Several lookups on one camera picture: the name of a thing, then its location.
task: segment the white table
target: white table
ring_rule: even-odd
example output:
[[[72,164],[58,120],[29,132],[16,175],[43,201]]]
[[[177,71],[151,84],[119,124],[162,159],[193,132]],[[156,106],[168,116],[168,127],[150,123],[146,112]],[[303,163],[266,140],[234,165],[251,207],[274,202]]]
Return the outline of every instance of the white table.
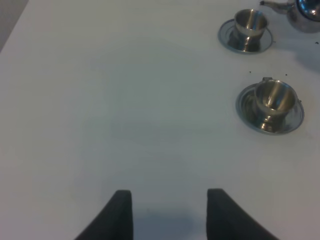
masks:
[[[221,24],[257,7],[30,0],[0,54],[0,239],[73,240],[129,189],[135,239],[204,240],[207,189],[223,188],[281,240],[318,240],[320,35],[263,8],[276,43],[223,48]],[[237,95],[263,77],[296,90],[296,131],[237,116]]]

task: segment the metal saucer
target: metal saucer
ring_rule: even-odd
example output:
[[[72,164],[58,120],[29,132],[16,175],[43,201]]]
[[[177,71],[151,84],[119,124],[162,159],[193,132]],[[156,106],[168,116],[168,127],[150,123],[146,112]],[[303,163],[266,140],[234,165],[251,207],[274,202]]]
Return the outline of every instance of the metal saucer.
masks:
[[[230,19],[220,27],[218,33],[220,42],[230,50],[245,54],[262,53],[267,50],[274,41],[270,30],[267,28],[258,43],[245,45],[233,36],[232,31],[234,27],[235,20]]]
[[[236,100],[237,113],[249,127],[262,133],[281,135],[296,130],[302,124],[305,111],[300,101],[280,122],[268,123],[259,119],[254,113],[256,85],[246,87]]]

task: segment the teapot lid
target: teapot lid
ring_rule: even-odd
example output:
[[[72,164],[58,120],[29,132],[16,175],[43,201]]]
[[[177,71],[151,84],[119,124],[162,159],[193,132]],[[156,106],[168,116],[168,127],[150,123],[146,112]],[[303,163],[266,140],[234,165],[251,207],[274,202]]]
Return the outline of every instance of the teapot lid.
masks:
[[[320,0],[297,0],[297,5],[308,19],[320,22]]]

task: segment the metal cup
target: metal cup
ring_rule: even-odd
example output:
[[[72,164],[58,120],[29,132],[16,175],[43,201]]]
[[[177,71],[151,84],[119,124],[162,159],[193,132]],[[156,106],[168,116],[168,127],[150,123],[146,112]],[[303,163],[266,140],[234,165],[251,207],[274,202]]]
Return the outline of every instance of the metal cup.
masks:
[[[261,11],[244,9],[234,16],[234,29],[232,35],[239,44],[259,44],[269,22]]]
[[[299,101],[291,86],[272,77],[255,86],[254,97],[253,110],[265,123],[280,123]]]

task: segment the cup and saucer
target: cup and saucer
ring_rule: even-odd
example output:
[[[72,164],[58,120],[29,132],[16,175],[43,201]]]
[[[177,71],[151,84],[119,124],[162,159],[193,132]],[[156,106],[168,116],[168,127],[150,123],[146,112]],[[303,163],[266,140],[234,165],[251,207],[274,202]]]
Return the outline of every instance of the cup and saucer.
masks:
[[[237,98],[236,110],[249,127],[273,135],[297,129],[305,117],[295,90],[272,77],[246,87]]]
[[[244,9],[220,27],[218,37],[228,49],[241,53],[261,53],[273,43],[268,24],[261,11]]]

